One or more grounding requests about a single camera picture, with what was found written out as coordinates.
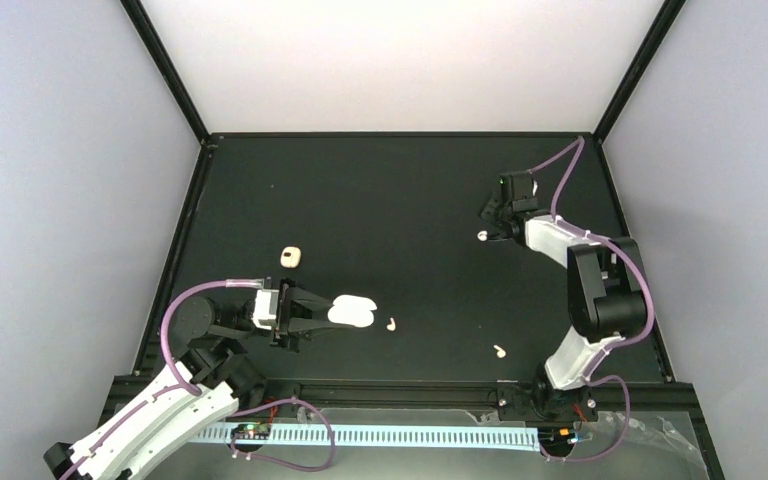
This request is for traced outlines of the white earbuds charging case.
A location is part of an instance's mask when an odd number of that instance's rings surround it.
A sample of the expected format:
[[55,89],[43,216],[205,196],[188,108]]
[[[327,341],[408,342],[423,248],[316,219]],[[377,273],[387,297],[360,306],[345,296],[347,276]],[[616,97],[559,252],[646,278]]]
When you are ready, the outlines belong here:
[[377,304],[370,298],[343,294],[337,296],[327,312],[333,324],[367,328],[374,323]]

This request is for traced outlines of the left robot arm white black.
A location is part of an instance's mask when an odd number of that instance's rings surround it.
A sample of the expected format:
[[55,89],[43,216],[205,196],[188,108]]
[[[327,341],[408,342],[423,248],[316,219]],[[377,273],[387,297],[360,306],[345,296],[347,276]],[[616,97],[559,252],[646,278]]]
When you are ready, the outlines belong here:
[[374,300],[333,299],[284,279],[216,280],[179,294],[161,320],[164,366],[149,384],[84,438],[44,454],[57,479],[143,479],[207,427],[270,413],[283,405],[314,408],[296,397],[267,401],[266,379],[246,341],[267,336],[296,350],[313,330],[358,330],[375,321]]

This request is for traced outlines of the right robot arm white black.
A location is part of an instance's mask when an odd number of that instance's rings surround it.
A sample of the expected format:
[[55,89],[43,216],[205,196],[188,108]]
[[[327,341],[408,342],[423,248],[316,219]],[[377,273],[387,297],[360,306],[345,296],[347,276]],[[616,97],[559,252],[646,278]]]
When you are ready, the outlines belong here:
[[604,239],[539,207],[527,171],[502,173],[480,217],[494,227],[482,242],[512,240],[566,271],[571,326],[557,350],[538,366],[529,392],[532,410],[553,419],[582,397],[600,364],[624,342],[645,336],[654,322],[637,243]]

